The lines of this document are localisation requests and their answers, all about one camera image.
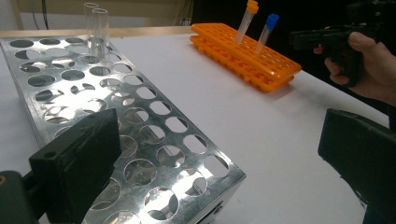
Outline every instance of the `human hand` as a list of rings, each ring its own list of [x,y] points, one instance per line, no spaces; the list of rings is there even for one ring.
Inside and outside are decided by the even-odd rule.
[[[383,43],[375,43],[372,38],[358,32],[349,35],[348,43],[354,50],[361,52],[364,66],[358,83],[350,89],[361,96],[396,106],[396,57]],[[321,47],[314,49],[316,54],[322,51]],[[330,58],[325,59],[325,64],[333,82],[339,85],[348,83],[349,78],[342,75],[342,67]]]

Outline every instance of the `metal test tube rack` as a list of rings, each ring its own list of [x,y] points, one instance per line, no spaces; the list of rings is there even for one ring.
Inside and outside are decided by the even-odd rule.
[[[117,109],[122,154],[84,223],[213,220],[245,173],[115,46],[98,58],[88,43],[85,35],[1,39],[40,146]]]

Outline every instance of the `white table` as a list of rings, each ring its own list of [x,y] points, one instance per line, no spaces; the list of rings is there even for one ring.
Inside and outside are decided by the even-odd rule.
[[[388,118],[304,71],[262,93],[196,50],[189,36],[111,41],[247,174],[215,223],[361,224],[360,201],[318,155],[322,124],[327,108],[384,126]],[[3,54],[0,71],[0,170],[25,175],[38,144]]]

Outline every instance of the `blue tube cap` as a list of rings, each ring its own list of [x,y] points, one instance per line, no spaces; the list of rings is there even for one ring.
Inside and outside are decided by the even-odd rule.
[[[278,15],[276,15],[274,13],[269,15],[268,18],[267,18],[267,22],[265,23],[267,25],[267,29],[268,30],[274,29],[277,20],[279,20],[279,16]]]

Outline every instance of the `empty test tube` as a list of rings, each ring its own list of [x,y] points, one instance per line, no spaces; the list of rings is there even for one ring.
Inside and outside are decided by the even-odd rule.
[[[94,26],[93,54],[102,59],[109,44],[108,12],[102,8],[95,8],[92,15]]]
[[[244,18],[242,19],[241,24],[239,25],[238,33],[236,34],[235,39],[233,40],[235,44],[240,44],[242,39],[247,32],[247,29],[250,25],[251,20],[253,19],[254,14],[259,10],[258,3],[254,0],[247,1],[247,10],[245,11]]]
[[[91,39],[94,35],[94,24],[93,24],[93,15],[92,11],[94,8],[99,7],[99,5],[95,3],[84,3],[84,13],[85,13],[85,23],[87,28],[88,40]]]
[[[262,29],[262,35],[260,36],[259,43],[257,44],[256,54],[259,54],[262,51],[262,48],[264,48],[277,20],[279,20],[279,16],[274,13],[268,16],[264,29]]]

